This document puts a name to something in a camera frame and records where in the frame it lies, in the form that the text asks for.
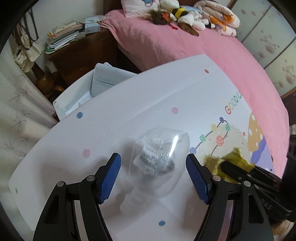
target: brown vase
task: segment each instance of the brown vase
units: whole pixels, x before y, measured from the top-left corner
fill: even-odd
[[[54,86],[54,77],[51,72],[43,71],[36,63],[32,67],[32,71],[36,76],[36,87],[45,96],[50,96]]]

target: tabletop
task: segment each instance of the tabletop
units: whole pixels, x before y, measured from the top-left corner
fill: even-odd
[[[58,181],[80,182],[117,152],[122,167],[101,206],[113,240],[194,240],[207,206],[199,200],[185,167],[173,191],[149,211],[125,216],[119,209],[131,191],[127,172],[133,145],[159,126],[186,131],[189,151],[201,164],[205,155],[222,157],[239,147],[249,163],[273,170],[263,133],[243,96],[209,57],[193,56],[143,72],[101,93],[33,147],[9,181],[29,227],[35,230]],[[227,235],[230,213],[221,238]],[[81,215],[77,216],[81,224]]]

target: stuffed toy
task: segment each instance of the stuffed toy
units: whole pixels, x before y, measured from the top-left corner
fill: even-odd
[[[150,11],[151,21],[154,24],[165,25],[177,21],[179,28],[195,36],[199,36],[196,29],[202,31],[206,28],[205,23],[209,24],[201,19],[202,16],[198,11],[189,13],[180,7],[178,0],[160,0],[160,7],[162,8],[160,11]]]
[[[198,21],[198,18],[194,19],[191,13],[180,7],[178,0],[160,0],[159,3],[162,9],[165,9],[176,17],[178,26],[182,30],[198,36],[199,33],[195,29],[201,31],[205,29],[205,24]]]

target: curtain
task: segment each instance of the curtain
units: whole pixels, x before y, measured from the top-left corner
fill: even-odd
[[[10,194],[8,181],[28,151],[55,124],[54,108],[14,62],[11,44],[0,54],[0,201],[25,241],[33,232]]]

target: blue gripper pad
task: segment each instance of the blue gripper pad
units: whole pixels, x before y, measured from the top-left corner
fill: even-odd
[[[201,174],[201,172],[209,170],[199,164],[194,154],[189,154],[187,156],[186,168],[193,183],[193,186],[198,194],[198,197],[200,198],[200,200],[204,201],[205,204],[209,204],[209,191],[211,191],[212,182],[209,178],[210,176],[208,175],[208,173]]]
[[[119,154],[116,154],[112,164],[110,165],[109,170],[107,171],[105,178],[101,183],[101,190],[99,195],[99,201],[103,203],[106,199],[109,198],[111,190],[114,186],[115,180],[117,178],[118,172],[121,166],[121,157]]]

